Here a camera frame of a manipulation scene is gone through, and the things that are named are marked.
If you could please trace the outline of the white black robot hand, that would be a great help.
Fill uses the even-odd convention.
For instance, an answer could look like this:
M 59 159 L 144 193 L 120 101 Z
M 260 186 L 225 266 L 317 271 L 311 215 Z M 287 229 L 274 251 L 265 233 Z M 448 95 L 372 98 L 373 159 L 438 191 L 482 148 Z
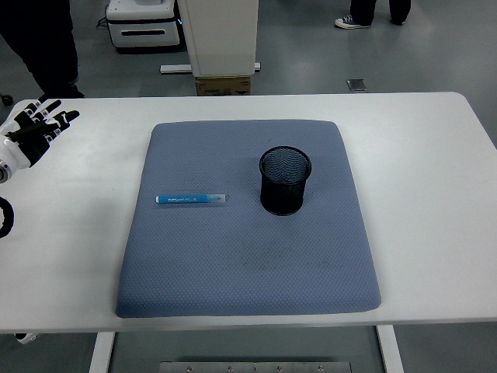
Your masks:
M 77 110 L 57 111 L 59 99 L 39 98 L 14 112 L 1 125 L 1 181 L 34 166 L 50 143 L 79 117 Z

